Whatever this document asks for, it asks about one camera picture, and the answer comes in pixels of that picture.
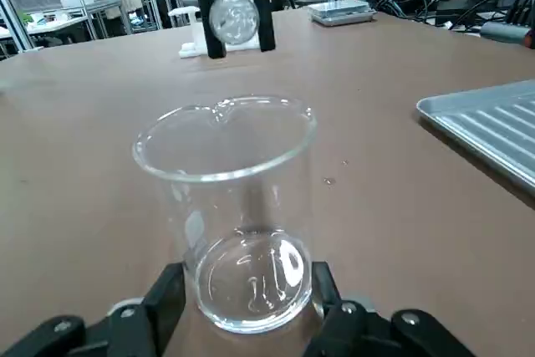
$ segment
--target aluminum baking tray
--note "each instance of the aluminum baking tray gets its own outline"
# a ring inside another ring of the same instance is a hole
[[[535,195],[535,80],[424,98],[416,108]]]

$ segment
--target screw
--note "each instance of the screw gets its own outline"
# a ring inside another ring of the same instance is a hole
[[[71,323],[69,321],[61,321],[59,324],[54,326],[53,331],[54,332],[63,332],[64,330],[67,330],[70,328]]]
[[[342,311],[344,311],[347,314],[352,314],[357,310],[357,308],[352,303],[343,303],[342,304]]]
[[[124,309],[122,313],[120,313],[121,318],[129,318],[132,315],[134,315],[135,310],[134,309]]]
[[[416,325],[420,322],[418,315],[413,313],[405,313],[401,315],[401,319],[403,319],[409,325]]]

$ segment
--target beaker base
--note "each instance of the beaker base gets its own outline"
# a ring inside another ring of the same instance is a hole
[[[309,301],[311,264],[303,244],[282,230],[236,230],[212,246],[197,266],[199,308],[229,332],[279,328]]]

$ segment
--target beaker rim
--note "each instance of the beaker rim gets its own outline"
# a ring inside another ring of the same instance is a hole
[[[153,133],[161,125],[164,125],[168,119],[172,119],[176,114],[182,111],[191,110],[212,110],[218,107],[223,107],[231,103],[259,103],[259,104],[280,104],[284,107],[295,109],[295,111],[301,116],[305,117],[308,121],[306,131],[301,140],[296,145],[280,155],[273,157],[268,161],[262,163],[244,167],[241,169],[231,171],[221,171],[213,173],[202,174],[189,174],[180,170],[166,171],[153,166],[145,155],[145,144],[150,139],[151,133]],[[224,99],[217,102],[213,106],[202,105],[188,105],[170,112],[165,113],[150,125],[146,130],[143,130],[137,137],[137,140],[132,145],[132,155],[137,164],[150,174],[159,177],[160,179],[168,181],[178,181],[183,183],[214,183],[222,181],[231,181],[240,179],[247,176],[253,176],[263,171],[268,171],[276,166],[282,165],[287,161],[290,161],[295,156],[299,155],[302,151],[306,150],[312,142],[318,123],[313,110],[307,106],[302,100],[296,98],[283,97],[278,95],[243,95]]]

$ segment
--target black clamp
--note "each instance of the black clamp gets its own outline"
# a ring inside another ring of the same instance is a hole
[[[474,357],[424,311],[404,309],[388,320],[343,300],[327,263],[313,263],[313,300],[324,322],[303,357]],[[182,264],[171,264],[141,304],[118,308],[88,328],[76,316],[49,319],[2,357],[161,357],[185,304]]]

